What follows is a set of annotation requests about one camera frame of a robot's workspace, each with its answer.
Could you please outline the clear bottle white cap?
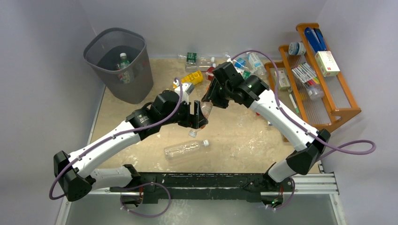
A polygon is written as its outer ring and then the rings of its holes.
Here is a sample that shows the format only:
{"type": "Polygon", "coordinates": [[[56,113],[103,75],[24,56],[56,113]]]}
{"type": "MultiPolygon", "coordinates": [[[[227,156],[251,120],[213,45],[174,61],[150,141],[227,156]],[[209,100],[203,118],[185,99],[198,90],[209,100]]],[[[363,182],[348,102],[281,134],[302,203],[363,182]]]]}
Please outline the clear bottle white cap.
{"type": "Polygon", "coordinates": [[[164,154],[166,160],[173,160],[190,155],[209,146],[209,140],[187,141],[164,148],[164,154]]]}

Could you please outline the green tea bottle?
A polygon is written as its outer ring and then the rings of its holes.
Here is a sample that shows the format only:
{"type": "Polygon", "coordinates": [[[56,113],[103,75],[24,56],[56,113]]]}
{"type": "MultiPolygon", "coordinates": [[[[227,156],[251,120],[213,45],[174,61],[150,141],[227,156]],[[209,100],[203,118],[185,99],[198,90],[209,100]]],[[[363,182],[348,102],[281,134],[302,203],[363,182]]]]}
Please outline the green tea bottle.
{"type": "Polygon", "coordinates": [[[130,71],[127,69],[129,65],[130,60],[128,59],[127,54],[124,52],[120,53],[120,62],[117,64],[117,69],[123,70],[123,72],[118,75],[118,78],[124,84],[130,83],[133,79],[133,77],[131,77],[130,71]]]}

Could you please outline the orange label bottle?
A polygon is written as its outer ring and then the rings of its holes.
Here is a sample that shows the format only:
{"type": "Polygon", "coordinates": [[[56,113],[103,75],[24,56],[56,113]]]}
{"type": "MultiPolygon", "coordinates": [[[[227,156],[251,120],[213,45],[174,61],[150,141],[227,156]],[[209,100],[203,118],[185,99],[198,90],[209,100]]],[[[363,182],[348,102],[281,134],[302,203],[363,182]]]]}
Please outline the orange label bottle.
{"type": "Polygon", "coordinates": [[[200,102],[200,120],[199,120],[199,127],[197,129],[191,129],[188,133],[190,137],[195,138],[201,130],[208,124],[208,118],[213,108],[213,103],[211,101],[207,102],[200,102]]]}

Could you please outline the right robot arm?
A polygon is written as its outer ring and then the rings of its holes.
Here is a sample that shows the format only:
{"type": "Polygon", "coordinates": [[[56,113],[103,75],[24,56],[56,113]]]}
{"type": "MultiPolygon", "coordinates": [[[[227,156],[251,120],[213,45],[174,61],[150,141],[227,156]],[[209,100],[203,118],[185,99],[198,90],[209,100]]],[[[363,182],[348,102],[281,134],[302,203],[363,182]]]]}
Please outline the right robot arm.
{"type": "Polygon", "coordinates": [[[324,152],[330,132],[317,130],[277,102],[274,92],[258,76],[244,79],[231,62],[213,70],[214,78],[203,96],[203,102],[227,108],[229,101],[244,105],[268,120],[291,143],[294,151],[284,160],[273,164],[264,174],[263,184],[270,191],[281,186],[286,178],[306,175],[324,152]]]}

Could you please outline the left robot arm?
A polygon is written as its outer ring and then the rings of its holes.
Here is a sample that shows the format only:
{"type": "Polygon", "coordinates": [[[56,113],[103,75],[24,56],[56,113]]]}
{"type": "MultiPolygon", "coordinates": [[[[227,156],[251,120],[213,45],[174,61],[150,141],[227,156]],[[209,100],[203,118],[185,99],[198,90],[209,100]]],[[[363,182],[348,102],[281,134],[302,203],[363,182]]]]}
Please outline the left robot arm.
{"type": "Polygon", "coordinates": [[[136,191],[140,179],[131,165],[115,169],[97,169],[99,165],[121,150],[156,134],[162,126],[178,124],[191,128],[191,137],[208,124],[212,110],[211,102],[194,101],[194,112],[190,113],[190,102],[183,100],[182,93],[165,90],[153,102],[133,111],[111,132],[72,153],[59,151],[53,157],[55,181],[49,197],[55,200],[53,190],[59,184],[69,201],[77,201],[91,190],[104,187],[121,187],[136,191]]]}

